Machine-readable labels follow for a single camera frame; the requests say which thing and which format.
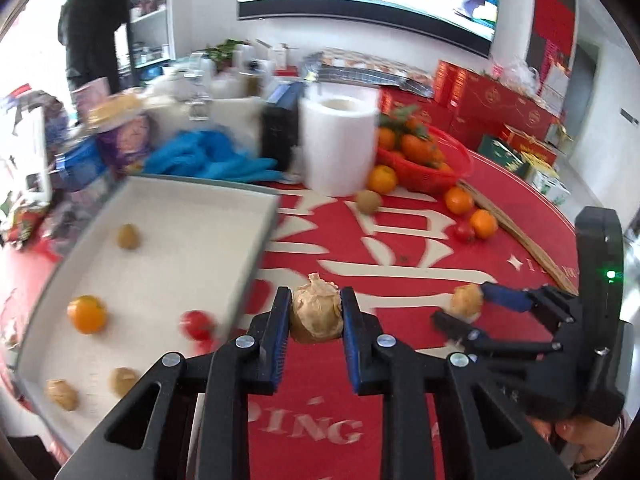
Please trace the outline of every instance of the red basket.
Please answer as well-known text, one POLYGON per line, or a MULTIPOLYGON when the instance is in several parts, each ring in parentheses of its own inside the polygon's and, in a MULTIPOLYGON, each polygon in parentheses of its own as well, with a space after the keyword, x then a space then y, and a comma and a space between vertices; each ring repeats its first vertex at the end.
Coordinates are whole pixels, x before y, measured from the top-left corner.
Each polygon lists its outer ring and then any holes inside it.
POLYGON ((445 192, 461 178, 468 177, 473 171, 473 162, 466 148, 449 134, 430 126, 429 135, 438 142, 452 173, 414 164, 382 148, 378 148, 376 160, 378 164, 392 167, 400 186, 409 191, 438 194, 445 192))

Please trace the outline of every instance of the red tablecloth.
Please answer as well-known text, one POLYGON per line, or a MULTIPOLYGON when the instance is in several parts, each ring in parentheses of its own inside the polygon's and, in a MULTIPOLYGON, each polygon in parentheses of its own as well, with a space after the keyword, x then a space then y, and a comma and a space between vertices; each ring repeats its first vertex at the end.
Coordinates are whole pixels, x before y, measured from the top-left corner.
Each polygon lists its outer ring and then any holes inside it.
MULTIPOLYGON (((577 255, 571 224, 520 179, 474 155, 469 182, 500 206, 575 280, 577 255)), ((268 310, 279 285, 292 288, 319 272, 352 286, 363 309, 383 329, 416 349, 443 346, 430 323, 437 306, 458 285, 496 280, 516 288, 551 282, 523 247, 504 231, 465 245, 450 237, 455 220, 441 201, 425 195, 384 197, 374 221, 359 217, 349 200, 308 190, 283 189, 280 224, 264 256, 247 314, 268 310)), ((5 250, 0 321, 26 326, 54 264, 34 252, 5 250)), ((529 314, 486 304, 476 325, 505 338, 549 339, 529 314)), ((348 383, 341 342, 300 346, 290 341, 284 378, 273 397, 250 401, 253 478, 320 480, 377 478, 382 400, 358 398, 348 383)))

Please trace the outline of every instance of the metal screw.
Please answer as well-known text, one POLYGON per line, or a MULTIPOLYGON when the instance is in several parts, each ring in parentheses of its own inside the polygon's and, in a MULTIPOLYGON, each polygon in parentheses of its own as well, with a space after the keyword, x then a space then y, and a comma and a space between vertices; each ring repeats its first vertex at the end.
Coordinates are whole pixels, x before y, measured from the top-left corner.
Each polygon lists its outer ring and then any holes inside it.
POLYGON ((449 361, 451 361, 452 365, 457 366, 458 368, 464 368, 469 364, 469 358, 460 352, 451 354, 449 356, 449 361))
POLYGON ((170 354, 165 354, 162 357, 162 364, 170 368, 172 366, 179 364, 181 358, 182 357, 180 356, 180 354, 177 354, 176 352, 171 352, 170 354))
POLYGON ((236 339, 236 346, 238 348, 249 348, 253 346, 255 343, 255 339, 250 335, 241 335, 236 339))
POLYGON ((389 334, 381 334, 376 338, 376 343, 383 348, 391 348, 396 345, 396 338, 389 334))

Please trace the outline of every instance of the blue cloth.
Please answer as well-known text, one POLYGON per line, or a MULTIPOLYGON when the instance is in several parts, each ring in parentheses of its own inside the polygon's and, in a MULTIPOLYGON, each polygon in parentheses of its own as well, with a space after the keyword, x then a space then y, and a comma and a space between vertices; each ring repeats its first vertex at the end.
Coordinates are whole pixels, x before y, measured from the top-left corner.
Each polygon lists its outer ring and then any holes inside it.
POLYGON ((192 176, 230 182, 267 182, 280 180, 272 158, 250 158, 236 152, 222 132, 180 132, 174 139, 149 156, 145 173, 192 176))

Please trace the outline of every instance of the person in black coat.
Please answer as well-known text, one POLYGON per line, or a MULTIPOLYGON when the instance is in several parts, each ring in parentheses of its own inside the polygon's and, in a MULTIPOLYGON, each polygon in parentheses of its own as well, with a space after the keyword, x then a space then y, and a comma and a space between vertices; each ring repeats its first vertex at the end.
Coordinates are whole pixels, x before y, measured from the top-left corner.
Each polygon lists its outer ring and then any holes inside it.
POLYGON ((120 91, 113 33, 127 21, 128 0, 69 0, 60 13, 58 40, 66 46, 66 79, 71 91, 106 77, 120 91))

